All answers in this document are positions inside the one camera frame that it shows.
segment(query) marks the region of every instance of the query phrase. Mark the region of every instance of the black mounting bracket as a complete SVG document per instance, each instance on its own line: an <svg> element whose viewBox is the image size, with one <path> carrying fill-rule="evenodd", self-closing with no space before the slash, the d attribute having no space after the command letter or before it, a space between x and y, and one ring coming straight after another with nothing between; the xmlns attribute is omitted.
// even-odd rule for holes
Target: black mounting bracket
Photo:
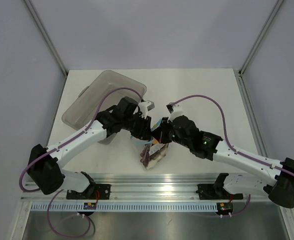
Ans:
<svg viewBox="0 0 294 240"><path fill-rule="evenodd" d="M82 192L72 190L67 191L66 199L68 200L96 200L96 191L99 192L99 200L109 200L111 185L110 184L95 184L94 191L91 195L83 195Z"/></svg>
<svg viewBox="0 0 294 240"><path fill-rule="evenodd" d="M214 184L198 184L198 190L196 193L199 194L200 200L230 200L231 196L233 200L242 200L243 194L230 194L224 189L216 193Z"/></svg>

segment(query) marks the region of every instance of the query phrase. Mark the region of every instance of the metal floor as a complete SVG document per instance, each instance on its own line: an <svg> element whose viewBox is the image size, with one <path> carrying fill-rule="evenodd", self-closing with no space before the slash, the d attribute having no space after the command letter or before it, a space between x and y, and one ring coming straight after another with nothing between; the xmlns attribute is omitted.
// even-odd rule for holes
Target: metal floor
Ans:
<svg viewBox="0 0 294 240"><path fill-rule="evenodd" d="M236 205L237 212L244 204ZM65 235L79 235L87 221L75 217L59 224L74 212L52 212L51 222ZM95 212L91 218L96 233L82 239L93 240L289 240L280 209L272 203L253 203L241 216L214 218L195 212ZM29 215L24 240L60 240L50 229L44 211Z"/></svg>

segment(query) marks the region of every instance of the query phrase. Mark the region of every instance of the plastic bag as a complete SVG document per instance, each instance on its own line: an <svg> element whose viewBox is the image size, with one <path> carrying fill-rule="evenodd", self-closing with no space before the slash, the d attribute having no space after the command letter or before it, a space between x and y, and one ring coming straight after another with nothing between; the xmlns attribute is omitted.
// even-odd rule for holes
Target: plastic bag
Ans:
<svg viewBox="0 0 294 240"><path fill-rule="evenodd" d="M151 130L158 127L161 120L159 120ZM133 143L136 151L139 153L140 162L148 170L153 168L161 159L163 159L168 150L169 144L159 143L157 140L143 141L131 136L131 142Z"/></svg>

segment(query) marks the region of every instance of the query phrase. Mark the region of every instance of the white panel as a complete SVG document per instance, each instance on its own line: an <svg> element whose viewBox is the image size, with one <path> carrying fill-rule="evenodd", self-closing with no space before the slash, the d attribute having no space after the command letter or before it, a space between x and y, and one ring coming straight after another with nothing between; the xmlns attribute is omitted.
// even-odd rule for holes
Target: white panel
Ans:
<svg viewBox="0 0 294 240"><path fill-rule="evenodd" d="M20 0L0 0L0 240L31 148L48 137L63 77Z"/></svg>
<svg viewBox="0 0 294 240"><path fill-rule="evenodd" d="M294 159L294 0L285 2L246 78L270 157Z"/></svg>
<svg viewBox="0 0 294 240"><path fill-rule="evenodd" d="M33 0L68 69L240 68L276 0Z"/></svg>

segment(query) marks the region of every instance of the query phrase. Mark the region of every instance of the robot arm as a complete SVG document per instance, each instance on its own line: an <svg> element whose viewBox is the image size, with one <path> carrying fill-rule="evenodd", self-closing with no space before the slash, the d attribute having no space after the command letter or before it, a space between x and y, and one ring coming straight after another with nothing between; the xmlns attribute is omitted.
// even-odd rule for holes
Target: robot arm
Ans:
<svg viewBox="0 0 294 240"><path fill-rule="evenodd" d="M221 173L213 185L217 196L255 194L268 196L283 207L294 207L294 177L280 170L284 168L294 173L294 160L265 158L236 146L233 146L236 149L233 151L220 136L199 131L195 123L183 115L179 105L169 104L167 108L170 116L162 118L159 127L152 132L155 139L164 144L178 143L199 158L229 164L253 175L248 177Z"/></svg>
<svg viewBox="0 0 294 240"><path fill-rule="evenodd" d="M87 147L122 129L130 131L138 139L149 141L151 118L147 113L152 108L154 104L151 101L138 104L129 97L122 98L118 105L99 112L90 126L88 123L66 139L46 148L36 145L31 150L29 164L43 154L50 154L35 163L27 173L45 195L58 189L68 189L84 198L90 197L95 190L94 180L85 172L66 171L63 167Z"/></svg>
<svg viewBox="0 0 294 240"><path fill-rule="evenodd" d="M154 104L151 101L138 104L129 97L122 98L118 105L99 112L93 123L65 140L46 148L35 146L31 151L29 164L39 156L46 156L33 164L27 173L45 195L58 189L68 189L79 193L80 199L88 199L95 191L94 180L85 172L71 172L62 168L90 145L125 129L140 140L149 141L154 137L162 144L175 142L187 147L201 159L229 164L253 175L247 177L221 173L213 185L213 199L216 196L220 197L218 199L225 199L226 196L230 198L238 193L255 194L268 196L283 207L294 207L294 177L281 171L285 169L294 173L294 160L265 158L233 146L236 149L234 151L220 136L199 131L195 123L183 115L178 105L167 105L170 116L162 118L160 125L151 132L151 118L147 113L152 108Z"/></svg>

